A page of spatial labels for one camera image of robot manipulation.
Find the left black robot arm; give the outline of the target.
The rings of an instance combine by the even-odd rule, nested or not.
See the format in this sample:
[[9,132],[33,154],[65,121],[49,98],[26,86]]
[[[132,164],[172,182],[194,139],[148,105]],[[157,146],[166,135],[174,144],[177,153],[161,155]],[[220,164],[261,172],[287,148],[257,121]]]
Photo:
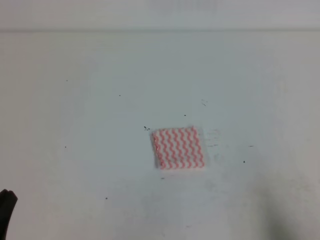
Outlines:
[[11,190],[3,189],[0,192],[0,240],[5,240],[8,226],[18,197]]

